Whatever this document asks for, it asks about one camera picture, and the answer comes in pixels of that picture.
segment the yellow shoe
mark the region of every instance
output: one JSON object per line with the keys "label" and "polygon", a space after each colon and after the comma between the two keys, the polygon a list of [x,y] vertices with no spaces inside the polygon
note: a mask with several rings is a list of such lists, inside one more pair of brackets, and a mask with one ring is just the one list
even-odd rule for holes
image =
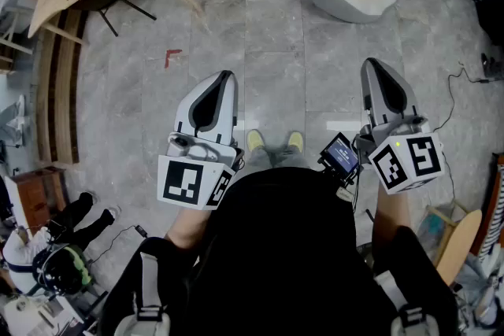
{"label": "yellow shoe", "polygon": [[287,144],[289,146],[296,146],[299,149],[299,152],[302,153],[303,148],[302,134],[298,131],[293,131],[291,133],[291,137],[289,137],[289,141]]}
{"label": "yellow shoe", "polygon": [[265,141],[262,139],[261,133],[253,129],[246,134],[246,145],[248,146],[249,151],[252,151],[258,147],[264,147]]}

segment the black pants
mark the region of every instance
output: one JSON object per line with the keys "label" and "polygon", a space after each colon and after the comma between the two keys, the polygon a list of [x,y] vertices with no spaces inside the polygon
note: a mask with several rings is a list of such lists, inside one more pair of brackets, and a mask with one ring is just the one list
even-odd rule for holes
{"label": "black pants", "polygon": [[104,210],[99,219],[88,227],[74,232],[74,227],[82,221],[93,206],[93,197],[88,193],[80,194],[77,201],[67,205],[50,221],[47,229],[58,244],[77,245],[85,250],[89,243],[97,238],[103,230],[113,223],[113,217]]}

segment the wire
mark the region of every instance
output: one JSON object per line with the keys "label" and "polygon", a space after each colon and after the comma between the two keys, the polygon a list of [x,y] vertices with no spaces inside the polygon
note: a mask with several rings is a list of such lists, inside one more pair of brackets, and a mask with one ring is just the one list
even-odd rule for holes
{"label": "wire", "polygon": [[[355,135],[354,140],[352,140],[352,149],[355,150],[354,144],[355,144],[355,139],[357,138],[357,135]],[[357,210],[357,200],[359,198],[359,179],[361,178],[361,150],[358,150],[357,154],[357,159],[358,159],[358,164],[357,164],[357,182],[355,183],[355,194],[354,194],[354,200],[352,201],[352,209],[355,211]]]}
{"label": "wire", "polygon": [[121,231],[119,231],[119,233],[114,237],[114,239],[112,240],[112,242],[110,243],[110,246],[108,249],[105,249],[101,255],[99,257],[97,257],[95,260],[93,260],[91,263],[89,263],[89,266],[91,266],[94,262],[96,262],[98,259],[100,259],[103,255],[105,255],[107,252],[109,252],[111,249],[112,249],[112,245],[113,245],[113,242],[117,239],[117,237],[119,237],[119,235],[121,235],[123,232],[129,230],[130,228],[133,228],[136,224],[133,224],[132,226],[129,226],[128,228],[125,228]]}
{"label": "wire", "polygon": [[361,178],[361,150],[360,149],[358,151],[357,156],[358,156],[357,182],[356,182],[356,185],[355,185],[354,201],[352,203],[354,214],[355,214],[355,211],[357,210],[357,200],[359,199],[359,179]]}
{"label": "wire", "polygon": [[451,97],[451,101],[453,102],[452,106],[451,106],[451,111],[450,111],[450,115],[448,115],[448,117],[446,118],[446,120],[443,122],[443,124],[441,124],[441,126],[438,126],[436,129],[434,129],[433,131],[438,131],[439,129],[441,129],[441,127],[443,127],[444,125],[447,124],[448,120],[450,120],[451,118],[451,114],[454,112],[454,109],[455,109],[455,98],[454,98],[454,95],[452,94],[451,92],[451,81],[450,79],[452,77],[460,77],[462,72],[465,73],[465,75],[467,76],[467,80],[470,82],[470,83],[488,83],[489,80],[486,80],[486,79],[478,79],[478,80],[471,80],[469,78],[469,75],[467,74],[467,71],[465,70],[465,68],[462,68],[460,73],[458,73],[457,75],[449,75],[448,76],[448,91],[450,92],[450,97]]}
{"label": "wire", "polygon": [[444,163],[448,167],[448,175],[450,176],[451,189],[452,189],[452,191],[454,193],[454,200],[455,200],[455,183],[454,183],[454,177],[451,176],[451,168],[450,168],[450,165],[448,164],[447,156],[445,155],[444,151],[442,153],[443,153],[443,156],[444,156]]}
{"label": "wire", "polygon": [[[462,75],[462,73],[465,73],[465,76],[467,77],[467,80],[470,82],[470,83],[482,83],[482,84],[486,84],[486,83],[490,83],[491,80],[489,79],[476,79],[476,80],[472,80],[470,77],[469,77],[469,74],[467,74],[467,70],[465,70],[465,68],[461,68],[460,70],[460,73],[458,73],[457,75],[448,75],[448,91],[450,93],[450,97],[451,97],[451,101],[452,101],[452,106],[451,106],[451,110],[450,110],[450,114],[448,115],[448,117],[445,119],[445,121],[440,125],[438,126],[436,129],[434,129],[433,131],[438,131],[439,129],[441,129],[444,125],[447,124],[448,120],[451,119],[451,115],[453,114],[454,112],[454,109],[455,109],[455,98],[454,98],[454,95],[453,93],[451,92],[451,81],[450,79],[452,77],[460,77]],[[453,191],[453,195],[454,195],[454,200],[455,200],[455,184],[454,184],[454,178],[453,176],[451,175],[451,167],[450,165],[448,164],[448,160],[447,160],[447,156],[446,154],[444,153],[443,151],[443,156],[444,156],[444,163],[447,165],[448,167],[448,175],[450,176],[450,181],[451,181],[451,189]]]}

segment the white box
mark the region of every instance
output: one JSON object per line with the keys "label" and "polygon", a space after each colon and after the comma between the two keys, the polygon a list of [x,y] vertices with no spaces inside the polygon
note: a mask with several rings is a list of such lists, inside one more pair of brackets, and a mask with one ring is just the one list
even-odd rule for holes
{"label": "white box", "polygon": [[157,199],[197,210],[216,210],[235,172],[226,164],[159,156]]}
{"label": "white box", "polygon": [[417,188],[444,175],[443,144],[437,133],[389,136],[369,160],[388,194]]}

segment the helmet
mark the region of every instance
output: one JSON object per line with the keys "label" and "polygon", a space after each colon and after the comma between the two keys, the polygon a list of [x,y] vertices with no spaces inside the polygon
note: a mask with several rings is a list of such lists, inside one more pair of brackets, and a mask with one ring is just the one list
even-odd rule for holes
{"label": "helmet", "polygon": [[82,253],[75,246],[52,246],[33,260],[35,281],[45,290],[59,295],[76,294],[91,277]]}

